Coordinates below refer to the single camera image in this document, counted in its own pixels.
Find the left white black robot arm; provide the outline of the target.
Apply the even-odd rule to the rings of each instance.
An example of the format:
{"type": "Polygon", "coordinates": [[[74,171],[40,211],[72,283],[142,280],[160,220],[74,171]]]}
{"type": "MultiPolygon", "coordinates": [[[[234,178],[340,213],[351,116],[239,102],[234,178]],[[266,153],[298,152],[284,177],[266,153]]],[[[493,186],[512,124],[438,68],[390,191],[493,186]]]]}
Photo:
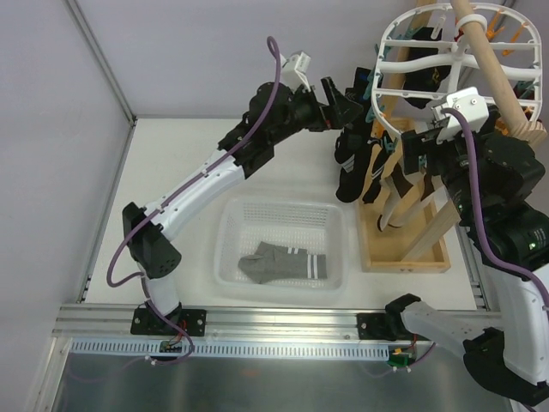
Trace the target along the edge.
{"type": "Polygon", "coordinates": [[[332,79],[321,80],[326,103],[314,90],[291,90],[277,82],[261,85],[240,122],[179,187],[147,206],[127,204],[122,212],[124,242],[147,288],[164,282],[181,263],[172,244],[187,222],[224,191],[248,179],[275,156],[275,146],[302,130],[341,130],[363,111],[332,79]]]}

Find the grey striped sock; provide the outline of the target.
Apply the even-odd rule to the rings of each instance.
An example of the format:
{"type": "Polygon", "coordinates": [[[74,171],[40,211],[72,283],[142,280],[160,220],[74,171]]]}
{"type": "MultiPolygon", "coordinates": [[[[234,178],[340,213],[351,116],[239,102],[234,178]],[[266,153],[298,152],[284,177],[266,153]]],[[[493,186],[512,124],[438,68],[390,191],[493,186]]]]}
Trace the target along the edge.
{"type": "Polygon", "coordinates": [[[324,254],[263,241],[253,254],[239,259],[238,268],[257,284],[286,279],[328,279],[327,259],[324,254]]]}

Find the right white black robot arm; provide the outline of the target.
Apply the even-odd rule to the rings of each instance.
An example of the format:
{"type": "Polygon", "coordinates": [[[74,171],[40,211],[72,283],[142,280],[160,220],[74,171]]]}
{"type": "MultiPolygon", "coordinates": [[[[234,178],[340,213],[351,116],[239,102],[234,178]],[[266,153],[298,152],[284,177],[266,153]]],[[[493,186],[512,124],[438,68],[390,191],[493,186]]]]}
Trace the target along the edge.
{"type": "Polygon", "coordinates": [[[404,168],[420,156],[439,176],[460,216],[460,225],[495,270],[501,328],[474,327],[405,294],[385,307],[391,339],[416,334],[462,359],[485,390],[534,410],[548,398],[548,218],[528,204],[546,169],[530,145],[497,130],[489,118],[473,131],[456,109],[448,142],[441,128],[403,133],[404,168]]]}

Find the white plastic sock hanger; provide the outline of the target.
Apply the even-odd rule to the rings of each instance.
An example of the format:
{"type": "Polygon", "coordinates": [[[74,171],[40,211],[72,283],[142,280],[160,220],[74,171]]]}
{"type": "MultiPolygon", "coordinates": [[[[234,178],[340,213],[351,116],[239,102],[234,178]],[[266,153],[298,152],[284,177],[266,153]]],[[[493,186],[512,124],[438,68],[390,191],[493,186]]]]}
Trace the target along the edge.
{"type": "MultiPolygon", "coordinates": [[[[531,146],[541,143],[547,137],[545,126],[539,121],[540,110],[542,108],[542,39],[535,25],[527,19],[523,14],[504,6],[497,6],[491,3],[470,3],[474,11],[475,20],[480,20],[484,26],[485,34],[488,29],[486,18],[479,12],[481,10],[492,10],[507,15],[513,20],[520,23],[521,27],[528,30],[531,39],[527,42],[490,42],[504,73],[507,77],[513,92],[528,120],[528,124],[519,127],[517,131],[519,136],[513,136],[522,139],[531,146]]],[[[455,12],[450,3],[433,3],[418,6],[394,19],[385,32],[379,43],[379,51],[377,53],[377,63],[374,69],[374,80],[371,89],[371,108],[374,112],[378,123],[394,138],[401,136],[402,132],[397,129],[390,121],[392,110],[389,108],[383,112],[378,102],[388,98],[421,98],[428,100],[443,100],[447,94],[454,93],[457,90],[460,73],[462,68],[470,68],[480,70],[479,65],[473,55],[471,46],[461,29],[461,24],[458,18],[455,23],[455,36],[457,41],[442,41],[442,40],[413,40],[405,37],[394,39],[392,33],[403,22],[429,14],[432,11],[438,10],[443,15],[455,12]],[[435,48],[438,49],[438,54],[419,58],[415,60],[408,59],[409,49],[418,48],[435,48]],[[403,80],[398,81],[393,88],[382,88],[378,85],[379,79],[384,75],[404,76],[406,73],[423,70],[431,67],[449,65],[449,83],[445,93],[438,92],[420,92],[417,90],[405,90],[402,88],[403,80]]],[[[485,97],[487,104],[495,106],[495,100],[492,97],[492,92],[485,97]]]]}

